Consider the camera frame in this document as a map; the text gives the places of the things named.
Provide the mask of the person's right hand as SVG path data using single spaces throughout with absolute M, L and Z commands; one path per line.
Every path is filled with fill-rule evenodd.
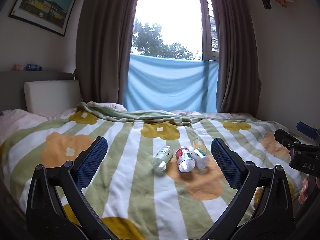
M 302 189 L 300 191 L 300 195 L 298 198 L 299 204 L 301 205 L 303 205 L 308 199 L 308 196 L 309 196 L 308 188 L 309 188 L 310 181 L 311 181 L 311 177 L 307 177 L 303 180 Z

